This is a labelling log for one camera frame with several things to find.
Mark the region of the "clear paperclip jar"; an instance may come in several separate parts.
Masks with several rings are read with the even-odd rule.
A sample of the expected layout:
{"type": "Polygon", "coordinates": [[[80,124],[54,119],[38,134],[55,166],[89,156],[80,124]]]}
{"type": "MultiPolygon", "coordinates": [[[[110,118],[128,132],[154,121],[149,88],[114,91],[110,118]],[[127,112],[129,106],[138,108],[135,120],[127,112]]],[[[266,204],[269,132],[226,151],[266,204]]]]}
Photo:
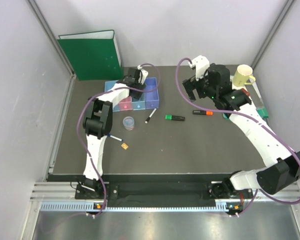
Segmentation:
{"type": "Polygon", "coordinates": [[[122,120],[123,126],[126,130],[131,131],[135,128],[135,120],[131,116],[127,116],[122,120]]]}

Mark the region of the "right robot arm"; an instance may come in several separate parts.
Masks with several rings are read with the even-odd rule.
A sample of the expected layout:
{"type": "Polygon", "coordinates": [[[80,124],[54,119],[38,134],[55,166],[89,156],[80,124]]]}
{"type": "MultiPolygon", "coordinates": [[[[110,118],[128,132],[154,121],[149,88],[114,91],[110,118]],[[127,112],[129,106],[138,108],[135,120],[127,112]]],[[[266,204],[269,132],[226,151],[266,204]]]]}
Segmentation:
{"type": "Polygon", "coordinates": [[[223,192],[235,198],[246,189],[260,189],[271,198],[277,192],[300,179],[300,151],[295,152],[283,143],[261,118],[244,86],[235,86],[230,70],[222,64],[201,59],[189,62],[195,75],[182,82],[188,103],[192,104],[197,91],[200,98],[213,101],[216,112],[222,113],[247,137],[261,156],[264,167],[239,170],[223,181],[223,192]]]}

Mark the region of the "pink drawer box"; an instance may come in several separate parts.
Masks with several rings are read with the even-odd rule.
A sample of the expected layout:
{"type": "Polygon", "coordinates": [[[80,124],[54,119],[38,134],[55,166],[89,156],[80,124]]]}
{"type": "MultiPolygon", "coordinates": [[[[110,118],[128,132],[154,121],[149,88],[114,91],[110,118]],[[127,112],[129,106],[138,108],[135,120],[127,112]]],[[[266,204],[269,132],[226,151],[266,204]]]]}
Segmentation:
{"type": "Polygon", "coordinates": [[[120,111],[133,110],[132,97],[128,96],[118,103],[120,111]]]}

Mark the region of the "purple drawer box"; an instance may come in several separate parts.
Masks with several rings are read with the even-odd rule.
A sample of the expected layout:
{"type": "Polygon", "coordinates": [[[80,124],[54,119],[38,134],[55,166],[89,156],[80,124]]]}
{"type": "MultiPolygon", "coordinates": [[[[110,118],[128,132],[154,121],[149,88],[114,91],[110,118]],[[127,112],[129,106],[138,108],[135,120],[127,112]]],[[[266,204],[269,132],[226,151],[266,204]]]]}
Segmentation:
{"type": "MultiPolygon", "coordinates": [[[[156,77],[150,77],[145,80],[145,91],[153,90],[157,86],[157,78],[156,77]]],[[[160,98],[159,98],[159,92],[158,89],[146,92],[144,94],[145,97],[145,108],[146,109],[155,109],[159,108],[160,105],[160,98]]]]}

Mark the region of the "light blue drawer box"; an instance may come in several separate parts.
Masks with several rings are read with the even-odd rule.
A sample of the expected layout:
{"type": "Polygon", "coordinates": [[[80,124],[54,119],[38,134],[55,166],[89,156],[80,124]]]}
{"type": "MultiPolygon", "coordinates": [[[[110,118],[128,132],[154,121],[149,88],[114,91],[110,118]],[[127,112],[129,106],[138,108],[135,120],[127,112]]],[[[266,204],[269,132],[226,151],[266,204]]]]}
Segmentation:
{"type": "Polygon", "coordinates": [[[139,99],[132,98],[132,109],[134,111],[145,110],[146,109],[146,101],[145,96],[142,95],[139,99]]]}

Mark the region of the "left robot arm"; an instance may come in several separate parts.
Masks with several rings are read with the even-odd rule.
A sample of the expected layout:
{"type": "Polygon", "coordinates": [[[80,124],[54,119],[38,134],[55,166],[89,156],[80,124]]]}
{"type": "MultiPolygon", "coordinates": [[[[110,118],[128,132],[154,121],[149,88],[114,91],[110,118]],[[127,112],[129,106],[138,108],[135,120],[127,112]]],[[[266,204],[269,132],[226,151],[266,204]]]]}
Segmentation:
{"type": "Polygon", "coordinates": [[[102,161],[106,139],[113,126],[113,108],[128,97],[140,99],[145,92],[145,80],[148,74],[142,65],[136,68],[131,67],[127,75],[117,80],[112,88],[88,99],[76,127],[79,131],[80,124],[82,124],[86,137],[86,142],[79,137],[86,151],[83,180],[78,181],[77,187],[80,194],[87,194],[95,199],[105,196],[106,186],[102,180],[102,161]]]}

